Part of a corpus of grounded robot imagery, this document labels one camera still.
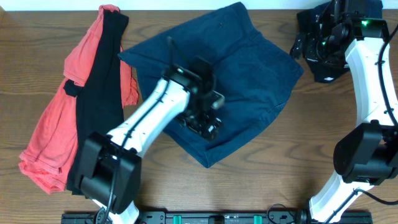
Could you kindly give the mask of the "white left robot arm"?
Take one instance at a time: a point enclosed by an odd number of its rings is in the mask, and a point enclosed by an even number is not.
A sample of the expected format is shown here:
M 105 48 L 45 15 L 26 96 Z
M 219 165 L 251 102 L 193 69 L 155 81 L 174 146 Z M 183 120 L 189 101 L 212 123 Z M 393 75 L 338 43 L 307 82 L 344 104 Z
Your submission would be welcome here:
M 217 138 L 222 122 L 215 110 L 224 96 L 215 90 L 212 65 L 196 57 L 188 68 L 170 63 L 148 99 L 123 123 L 105 135 L 85 141 L 75 186 L 100 208 L 92 223 L 134 223 L 134 197 L 141 183 L 142 158 L 149 146 L 176 120 L 201 138 Z

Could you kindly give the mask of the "dark blue shorts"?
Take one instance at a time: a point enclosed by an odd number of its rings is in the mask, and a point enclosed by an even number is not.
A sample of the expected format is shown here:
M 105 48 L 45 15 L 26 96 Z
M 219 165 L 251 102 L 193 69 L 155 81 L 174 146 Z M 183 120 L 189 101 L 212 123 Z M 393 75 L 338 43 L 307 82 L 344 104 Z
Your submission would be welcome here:
M 211 167 L 261 134 L 284 109 L 303 68 L 255 29 L 240 2 L 187 21 L 120 54 L 134 67 L 141 95 L 148 98 L 172 59 L 167 38 L 182 51 L 173 58 L 183 67 L 194 57 L 207 60 L 225 104 L 218 137 L 206 141 L 177 121 L 165 128 L 202 166 Z

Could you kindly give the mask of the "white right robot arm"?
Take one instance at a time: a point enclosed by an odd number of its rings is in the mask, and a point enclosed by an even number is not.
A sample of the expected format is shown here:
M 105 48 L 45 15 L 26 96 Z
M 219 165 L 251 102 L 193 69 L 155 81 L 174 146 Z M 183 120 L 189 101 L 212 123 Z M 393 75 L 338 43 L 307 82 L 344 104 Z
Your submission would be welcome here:
M 297 14 L 290 55 L 304 58 L 319 83 L 350 72 L 357 118 L 335 146 L 333 174 L 295 223 L 371 223 L 370 214 L 349 206 L 397 176 L 397 97 L 389 65 L 395 33 L 382 7 L 380 1 L 332 0 Z

